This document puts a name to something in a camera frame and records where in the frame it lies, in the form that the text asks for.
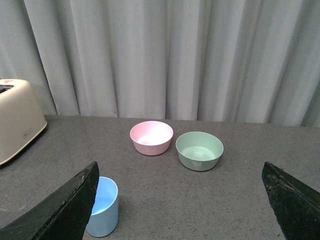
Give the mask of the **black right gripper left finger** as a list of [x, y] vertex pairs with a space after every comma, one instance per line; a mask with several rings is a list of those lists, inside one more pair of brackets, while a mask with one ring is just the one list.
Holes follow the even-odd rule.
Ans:
[[2, 240], [81, 240], [95, 203], [99, 167], [92, 162], [30, 211], [1, 228]]

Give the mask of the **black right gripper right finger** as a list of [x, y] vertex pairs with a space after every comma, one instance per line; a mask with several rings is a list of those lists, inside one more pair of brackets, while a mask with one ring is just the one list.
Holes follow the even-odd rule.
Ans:
[[320, 193], [270, 162], [264, 163], [261, 177], [284, 237], [318, 240]]

